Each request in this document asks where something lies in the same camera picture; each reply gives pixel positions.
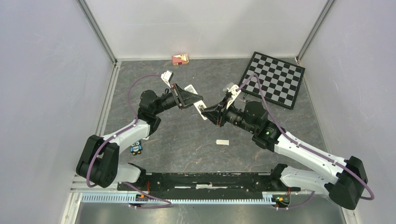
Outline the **slim white remote control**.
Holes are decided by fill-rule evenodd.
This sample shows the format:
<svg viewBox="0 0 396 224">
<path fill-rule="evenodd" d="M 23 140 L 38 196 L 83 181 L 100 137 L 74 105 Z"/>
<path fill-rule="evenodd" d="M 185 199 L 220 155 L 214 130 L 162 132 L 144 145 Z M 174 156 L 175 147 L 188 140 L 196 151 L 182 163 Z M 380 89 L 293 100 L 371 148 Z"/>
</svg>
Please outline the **slim white remote control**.
<svg viewBox="0 0 396 224">
<path fill-rule="evenodd" d="M 198 95 L 197 91 L 195 90 L 195 88 L 193 87 L 192 84 L 186 86 L 186 87 L 184 88 L 184 90 Z M 195 108 L 197 109 L 199 115 L 202 117 L 202 119 L 203 119 L 203 120 L 207 120 L 207 117 L 205 117 L 205 116 L 202 114 L 202 110 L 206 108 L 206 105 L 205 105 L 205 103 L 203 102 L 203 100 L 199 100 L 198 102 L 195 102 L 195 103 L 194 103 L 194 106 L 195 106 Z"/>
</svg>

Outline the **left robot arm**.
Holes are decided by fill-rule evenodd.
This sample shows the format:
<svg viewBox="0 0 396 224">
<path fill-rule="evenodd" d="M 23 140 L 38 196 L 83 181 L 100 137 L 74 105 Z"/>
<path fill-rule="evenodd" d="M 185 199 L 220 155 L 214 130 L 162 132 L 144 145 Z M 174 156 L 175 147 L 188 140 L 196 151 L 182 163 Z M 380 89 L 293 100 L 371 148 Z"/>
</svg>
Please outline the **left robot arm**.
<svg viewBox="0 0 396 224">
<path fill-rule="evenodd" d="M 77 163 L 76 174 L 85 178 L 89 187 L 107 188 L 113 182 L 128 182 L 135 190 L 143 189 L 147 178 L 142 169 L 133 164 L 119 164 L 120 153 L 134 143 L 149 137 L 159 127 L 158 114 L 175 106 L 187 109 L 203 96 L 172 84 L 170 91 L 161 96 L 152 90 L 140 96 L 137 118 L 122 129 L 105 136 L 90 136 Z"/>
</svg>

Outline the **white battery cover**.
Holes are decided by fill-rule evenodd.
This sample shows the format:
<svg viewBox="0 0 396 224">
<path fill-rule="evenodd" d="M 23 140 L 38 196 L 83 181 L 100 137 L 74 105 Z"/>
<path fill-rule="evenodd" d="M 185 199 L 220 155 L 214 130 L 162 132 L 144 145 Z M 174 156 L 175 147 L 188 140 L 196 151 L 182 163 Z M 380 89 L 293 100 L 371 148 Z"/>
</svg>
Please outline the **white battery cover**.
<svg viewBox="0 0 396 224">
<path fill-rule="evenodd" d="M 229 140 L 219 140 L 219 139 L 217 139 L 216 140 L 216 144 L 217 145 L 226 145 L 226 146 L 228 146 L 229 145 Z"/>
</svg>

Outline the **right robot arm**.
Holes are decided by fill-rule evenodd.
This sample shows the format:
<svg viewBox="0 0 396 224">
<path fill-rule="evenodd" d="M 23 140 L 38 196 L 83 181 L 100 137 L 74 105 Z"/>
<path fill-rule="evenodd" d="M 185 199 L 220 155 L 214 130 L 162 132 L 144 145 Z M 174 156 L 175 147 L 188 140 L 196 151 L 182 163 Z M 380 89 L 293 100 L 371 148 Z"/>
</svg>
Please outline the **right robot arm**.
<svg viewBox="0 0 396 224">
<path fill-rule="evenodd" d="M 251 133 L 252 141 L 260 148 L 287 156 L 308 167 L 308 171 L 288 165 L 277 165 L 270 177 L 275 190 L 297 187 L 327 194 L 337 205 L 354 210 L 363 199 L 368 183 L 361 159 L 349 159 L 328 154 L 301 142 L 298 138 L 268 120 L 268 111 L 261 102 L 250 101 L 244 109 L 227 104 L 227 98 L 208 108 L 200 107 L 201 114 L 217 126 L 230 123 Z"/>
</svg>

